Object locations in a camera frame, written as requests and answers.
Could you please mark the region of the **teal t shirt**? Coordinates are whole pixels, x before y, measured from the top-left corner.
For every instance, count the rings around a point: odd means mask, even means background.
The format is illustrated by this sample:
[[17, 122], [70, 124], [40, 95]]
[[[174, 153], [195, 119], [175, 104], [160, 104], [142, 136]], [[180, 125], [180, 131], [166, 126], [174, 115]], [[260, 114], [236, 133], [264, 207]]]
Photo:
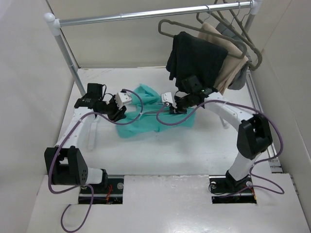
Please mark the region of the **teal t shirt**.
[[[152, 105], [162, 105], [161, 96], [153, 90], [151, 87], [140, 84], [134, 92], [136, 95], [132, 94], [132, 106], [135, 107], [135, 110], [131, 112], [126, 112], [126, 118], [120, 120], [120, 123], [127, 123], [136, 118], [136, 116], [141, 111], [141, 102], [137, 96], [140, 96], [140, 99], [143, 103], [143, 113], [146, 111], [154, 110], [156, 107], [152, 107]], [[195, 114], [190, 114], [192, 109], [188, 109], [186, 114], [170, 114], [170, 113], [160, 113], [159, 118], [161, 121], [166, 123], [176, 123], [183, 120], [186, 116], [189, 118], [183, 123], [178, 124], [177, 126], [181, 127], [189, 127], [191, 128], [195, 122]], [[148, 132], [162, 132], [169, 129], [170, 126], [163, 125], [157, 121], [156, 115], [141, 115], [139, 119], [131, 124], [126, 124], [124, 126], [117, 125], [116, 130], [121, 138], [130, 138], [136, 136], [140, 133], [148, 133]]]

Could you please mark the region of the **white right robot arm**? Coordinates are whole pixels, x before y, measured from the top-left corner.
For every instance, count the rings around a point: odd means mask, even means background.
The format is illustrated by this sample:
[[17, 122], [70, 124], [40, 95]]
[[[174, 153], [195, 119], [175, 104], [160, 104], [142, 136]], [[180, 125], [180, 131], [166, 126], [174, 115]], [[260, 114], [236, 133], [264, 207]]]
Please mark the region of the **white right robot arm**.
[[194, 75], [182, 80], [177, 88], [186, 95], [174, 98], [174, 113], [185, 114], [188, 108], [201, 104], [237, 131], [238, 155], [225, 174], [226, 188], [236, 191], [246, 181], [251, 166], [273, 142], [268, 119], [229, 104], [215, 88], [204, 87]]

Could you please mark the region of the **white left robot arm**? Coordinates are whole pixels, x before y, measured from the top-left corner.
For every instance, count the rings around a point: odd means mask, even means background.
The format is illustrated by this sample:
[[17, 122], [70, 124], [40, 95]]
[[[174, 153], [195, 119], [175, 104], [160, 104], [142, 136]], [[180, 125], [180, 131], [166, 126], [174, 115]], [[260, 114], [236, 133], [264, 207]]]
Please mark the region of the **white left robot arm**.
[[107, 116], [112, 122], [124, 119], [125, 106], [131, 103], [132, 98], [124, 90], [113, 95], [109, 101], [103, 98], [103, 85], [89, 83], [87, 92], [74, 105], [73, 117], [64, 135], [54, 147], [46, 148], [44, 158], [50, 184], [91, 184], [100, 193], [108, 188], [107, 172], [88, 167], [79, 146], [89, 133], [92, 123], [100, 116]]

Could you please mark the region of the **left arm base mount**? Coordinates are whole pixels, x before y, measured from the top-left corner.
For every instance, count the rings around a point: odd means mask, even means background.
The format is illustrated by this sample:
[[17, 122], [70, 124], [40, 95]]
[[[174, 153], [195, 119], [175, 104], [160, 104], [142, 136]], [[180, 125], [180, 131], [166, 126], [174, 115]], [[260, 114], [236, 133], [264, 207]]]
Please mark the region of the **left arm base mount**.
[[[108, 178], [108, 185], [91, 184], [94, 191], [93, 204], [113, 205], [123, 203], [124, 177]], [[89, 187], [80, 188], [78, 203], [90, 204], [91, 190]]]

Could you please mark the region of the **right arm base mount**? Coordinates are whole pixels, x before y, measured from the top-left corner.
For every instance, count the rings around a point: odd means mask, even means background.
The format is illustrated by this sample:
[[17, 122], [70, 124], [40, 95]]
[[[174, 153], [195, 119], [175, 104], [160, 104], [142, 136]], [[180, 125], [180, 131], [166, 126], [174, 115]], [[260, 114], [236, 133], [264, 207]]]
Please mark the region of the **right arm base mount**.
[[237, 186], [234, 186], [225, 175], [209, 176], [208, 190], [211, 193], [212, 204], [257, 203], [249, 176]]

